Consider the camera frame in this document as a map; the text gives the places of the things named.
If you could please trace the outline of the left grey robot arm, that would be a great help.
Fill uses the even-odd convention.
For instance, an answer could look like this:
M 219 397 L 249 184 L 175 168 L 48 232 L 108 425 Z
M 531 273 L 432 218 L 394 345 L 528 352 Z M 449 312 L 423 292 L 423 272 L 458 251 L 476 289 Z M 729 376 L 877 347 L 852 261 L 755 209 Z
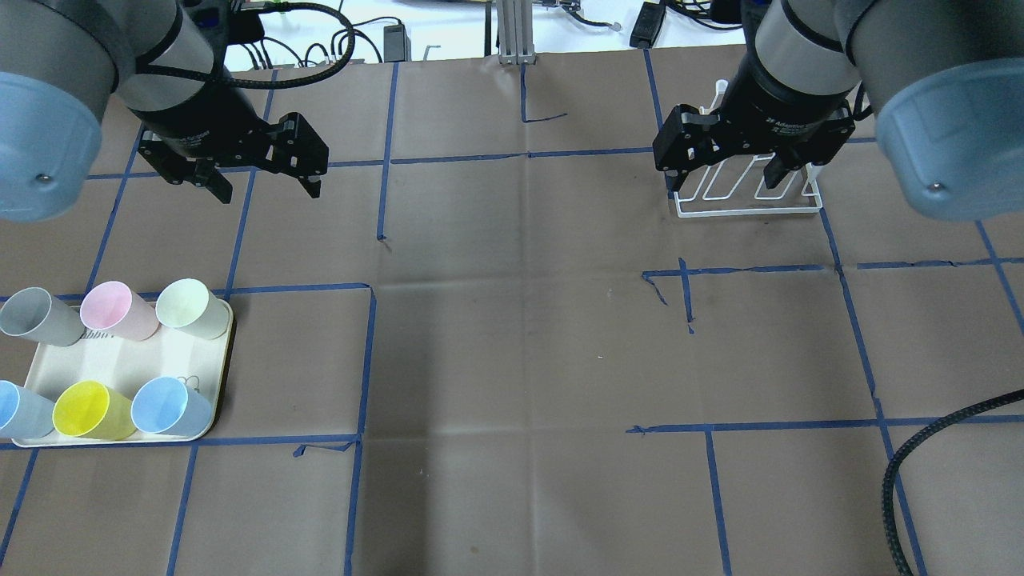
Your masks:
M 354 48 L 285 81 L 238 79 L 226 68 L 234 26 L 300 10 L 354 28 L 315 2 L 4 1 L 2 219 L 40 222 L 76 204 L 112 96 L 139 119 L 139 153 L 170 186 L 190 183 L 227 204 L 233 186 L 221 170 L 253 167 L 289 175 L 317 199 L 328 146 L 302 114 L 262 119 L 245 91 L 318 83 L 337 75 Z

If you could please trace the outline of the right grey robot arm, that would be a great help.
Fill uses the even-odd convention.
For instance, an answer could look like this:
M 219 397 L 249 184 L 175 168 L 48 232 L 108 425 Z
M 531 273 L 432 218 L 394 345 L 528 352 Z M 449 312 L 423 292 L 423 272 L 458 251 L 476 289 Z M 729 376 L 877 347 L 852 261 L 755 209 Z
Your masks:
M 746 54 L 717 109 L 673 108 L 652 142 L 679 190 L 691 172 L 768 154 L 764 183 L 829 164 L 860 110 L 906 201 L 927 218 L 1022 208 L 1020 1 L 730 1 Z

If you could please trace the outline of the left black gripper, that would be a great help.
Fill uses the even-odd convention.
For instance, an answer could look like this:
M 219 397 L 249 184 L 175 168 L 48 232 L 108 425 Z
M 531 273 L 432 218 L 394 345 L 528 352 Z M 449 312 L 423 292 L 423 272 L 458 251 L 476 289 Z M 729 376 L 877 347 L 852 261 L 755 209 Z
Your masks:
M 139 154 L 167 180 L 190 180 L 221 204 L 233 201 L 233 186 L 216 162 L 256 166 L 295 178 L 318 199 L 330 149 L 303 114 L 292 112 L 269 124 L 240 88 L 205 84 L 185 102 L 138 112 L 144 127 Z

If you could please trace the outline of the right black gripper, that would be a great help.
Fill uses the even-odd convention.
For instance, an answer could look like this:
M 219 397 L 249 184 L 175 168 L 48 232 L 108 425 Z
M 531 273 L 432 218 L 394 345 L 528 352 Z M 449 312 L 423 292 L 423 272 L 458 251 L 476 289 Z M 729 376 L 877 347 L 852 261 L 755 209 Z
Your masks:
M 723 161 L 724 150 L 776 152 L 763 169 L 765 188 L 775 189 L 796 163 L 824 165 L 848 142 L 855 120 L 847 95 L 804 94 L 772 77 L 757 56 L 743 56 L 716 113 L 689 105 L 670 111 L 652 142 L 655 168 L 675 193 L 690 172 Z

